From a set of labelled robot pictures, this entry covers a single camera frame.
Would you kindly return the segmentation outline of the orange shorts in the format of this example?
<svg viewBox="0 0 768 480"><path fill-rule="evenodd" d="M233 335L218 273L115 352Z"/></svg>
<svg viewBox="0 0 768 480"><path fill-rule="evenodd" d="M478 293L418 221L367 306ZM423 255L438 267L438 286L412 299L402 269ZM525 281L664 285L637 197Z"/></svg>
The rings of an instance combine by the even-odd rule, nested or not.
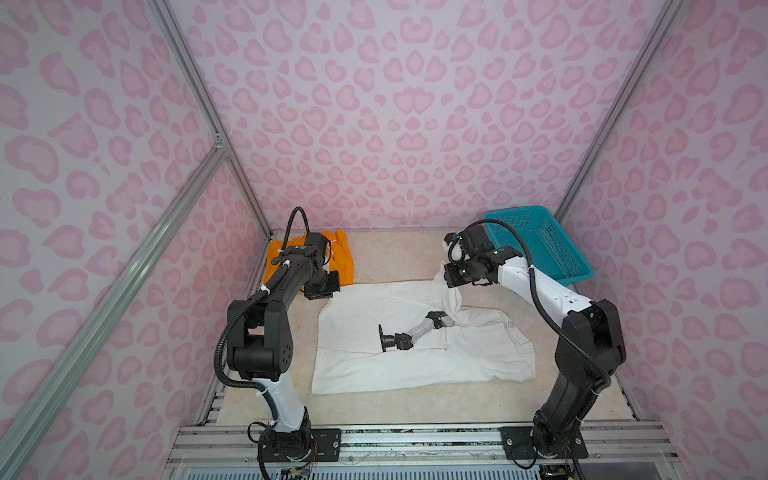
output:
<svg viewBox="0 0 768 480"><path fill-rule="evenodd" d="M348 238L344 231L323 231L322 235L330 242L326 253L329 255L328 267L330 271L339 273L342 286L353 285L355 280L355 264L348 244ZM282 249L281 240L271 240L267 250L266 270L264 281L269 280L277 271L278 266L272 262L277 258Z"/></svg>

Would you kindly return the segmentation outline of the white patterned garment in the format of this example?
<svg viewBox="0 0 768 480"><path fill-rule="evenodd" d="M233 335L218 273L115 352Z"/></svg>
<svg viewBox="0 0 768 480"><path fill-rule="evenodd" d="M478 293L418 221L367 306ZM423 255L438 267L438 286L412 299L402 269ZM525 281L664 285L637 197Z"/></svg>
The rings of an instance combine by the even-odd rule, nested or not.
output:
<svg viewBox="0 0 768 480"><path fill-rule="evenodd" d="M320 312L318 334L315 395L536 376L534 346L512 319L464 306L441 277L346 286Z"/></svg>

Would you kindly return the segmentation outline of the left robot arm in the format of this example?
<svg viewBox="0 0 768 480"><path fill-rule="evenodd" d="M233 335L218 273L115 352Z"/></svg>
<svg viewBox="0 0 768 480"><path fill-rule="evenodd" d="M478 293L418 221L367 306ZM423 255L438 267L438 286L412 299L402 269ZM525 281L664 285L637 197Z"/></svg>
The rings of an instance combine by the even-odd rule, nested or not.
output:
<svg viewBox="0 0 768 480"><path fill-rule="evenodd" d="M256 439L257 460L328 462L338 458L340 432L312 427L289 368L295 348L288 310L300 293L325 299L340 290L339 275L325 269L324 245L289 246L276 258L276 272L252 296L230 304L214 350L217 380L231 389L257 391L268 409Z"/></svg>

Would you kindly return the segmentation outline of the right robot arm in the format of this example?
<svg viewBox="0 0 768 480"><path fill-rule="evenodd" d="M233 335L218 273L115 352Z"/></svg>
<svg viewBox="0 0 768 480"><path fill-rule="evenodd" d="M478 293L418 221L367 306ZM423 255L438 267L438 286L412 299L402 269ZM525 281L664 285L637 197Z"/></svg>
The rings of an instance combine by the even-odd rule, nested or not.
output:
<svg viewBox="0 0 768 480"><path fill-rule="evenodd" d="M559 456L575 443L582 421L626 360L616 306L575 293L510 247L473 253L449 250L447 256L444 277L449 287L500 285L531 304L557 335L558 376L534 414L531 442L538 456Z"/></svg>

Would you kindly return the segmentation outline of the teal plastic laundry basket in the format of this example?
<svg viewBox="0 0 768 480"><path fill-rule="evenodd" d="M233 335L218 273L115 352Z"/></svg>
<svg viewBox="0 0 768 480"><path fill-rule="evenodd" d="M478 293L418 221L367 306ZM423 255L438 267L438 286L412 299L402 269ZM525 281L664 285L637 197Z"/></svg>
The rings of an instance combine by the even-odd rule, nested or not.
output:
<svg viewBox="0 0 768 480"><path fill-rule="evenodd" d="M594 276L594 270L562 226L543 206L514 207L488 212L484 219L502 221L525 241L534 265L564 286Z"/></svg>

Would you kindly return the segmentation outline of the aluminium frame post left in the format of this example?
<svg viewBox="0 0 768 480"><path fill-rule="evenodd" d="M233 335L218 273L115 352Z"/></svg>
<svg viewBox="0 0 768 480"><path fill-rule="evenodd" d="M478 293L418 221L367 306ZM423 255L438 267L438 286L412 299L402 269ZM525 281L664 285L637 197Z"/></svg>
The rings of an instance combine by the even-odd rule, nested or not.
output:
<svg viewBox="0 0 768 480"><path fill-rule="evenodd" d="M212 95L205 84L191 48L185 39L182 28L173 11L172 5L165 0L149 0L146 2L155 17L159 29L169 45L171 55L175 58L190 92L196 100L200 112L214 137L214 146L223 152L224 159L235 176L236 184L246 198L246 204L255 216L262 235L270 239L273 231L270 229L265 215L258 203L252 185L250 184L240 158L231 143L230 137L223 125L222 118L213 102Z"/></svg>

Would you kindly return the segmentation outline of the aluminium frame post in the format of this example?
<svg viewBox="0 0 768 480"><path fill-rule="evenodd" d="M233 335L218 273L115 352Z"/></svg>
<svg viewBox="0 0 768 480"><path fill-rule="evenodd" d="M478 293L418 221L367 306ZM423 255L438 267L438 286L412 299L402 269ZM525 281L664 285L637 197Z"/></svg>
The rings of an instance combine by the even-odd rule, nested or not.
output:
<svg viewBox="0 0 768 480"><path fill-rule="evenodd" d="M222 118L213 102L212 95L205 84L191 48L185 39L182 28L173 11L172 5L165 0L149 0L146 2L155 17L159 29L169 45L171 55L175 58L190 92L196 100L200 112L214 137L214 146L223 152L224 159L235 176L236 184L246 198L246 204L255 216L262 235L270 239L273 231L270 229L265 215L258 203L252 185L250 184L240 158L231 143L230 137L223 125Z"/></svg>
<svg viewBox="0 0 768 480"><path fill-rule="evenodd" d="M684 0L667 0L663 3L659 15L650 28L627 75L620 84L616 97L607 110L604 120L597 129L594 139L587 148L554 214L554 218L560 224L565 222L569 211L576 203L579 192L587 181L587 177L600 159L608 140L619 126L622 116L629 108L633 97L650 71L654 61L660 55L677 23L684 16L684 11L688 4L689 1Z"/></svg>

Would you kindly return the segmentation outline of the aluminium frame post right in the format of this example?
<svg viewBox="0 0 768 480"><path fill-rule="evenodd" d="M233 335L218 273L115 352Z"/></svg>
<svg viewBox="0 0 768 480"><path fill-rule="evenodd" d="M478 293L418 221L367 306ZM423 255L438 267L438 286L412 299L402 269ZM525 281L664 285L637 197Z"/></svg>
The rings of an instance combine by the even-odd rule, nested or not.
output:
<svg viewBox="0 0 768 480"><path fill-rule="evenodd" d="M689 1L684 0L667 0L663 3L659 15L650 28L627 75L620 84L616 97L607 110L604 120L597 129L594 139L587 148L554 214L554 218L560 224L565 222L569 211L576 203L579 192L587 181L587 177L600 159L608 140L619 126L622 116L629 108L633 97L650 71L654 61L660 55L677 23L684 16L684 11L688 4Z"/></svg>

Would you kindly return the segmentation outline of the aluminium diagonal frame bar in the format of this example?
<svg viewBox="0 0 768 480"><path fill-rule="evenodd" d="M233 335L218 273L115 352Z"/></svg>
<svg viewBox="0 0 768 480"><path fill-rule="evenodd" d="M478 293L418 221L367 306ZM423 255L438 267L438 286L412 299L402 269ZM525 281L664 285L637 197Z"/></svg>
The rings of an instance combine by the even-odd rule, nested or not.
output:
<svg viewBox="0 0 768 480"><path fill-rule="evenodd" d="M3 479L27 465L228 154L226 144L210 150L20 410L1 442Z"/></svg>

